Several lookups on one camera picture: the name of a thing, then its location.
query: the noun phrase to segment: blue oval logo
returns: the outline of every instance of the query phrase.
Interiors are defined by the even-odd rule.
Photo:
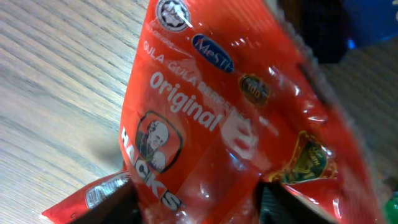
[[[225,50],[216,42],[203,34],[197,34],[192,38],[192,44],[204,58],[220,70],[231,73],[234,63]]]

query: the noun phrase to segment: circular logo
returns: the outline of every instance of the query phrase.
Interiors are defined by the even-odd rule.
[[[183,31],[191,20],[188,8],[182,0],[159,0],[156,16],[162,26],[172,32]]]

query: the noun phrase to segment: green object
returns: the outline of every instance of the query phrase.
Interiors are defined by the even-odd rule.
[[[384,213],[389,224],[398,224],[398,191],[384,206]]]

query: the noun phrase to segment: wood grain surface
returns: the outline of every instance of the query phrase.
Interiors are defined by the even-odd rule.
[[[0,0],[0,223],[40,213],[120,169],[139,0]],[[398,41],[325,67],[383,175],[398,164]]]

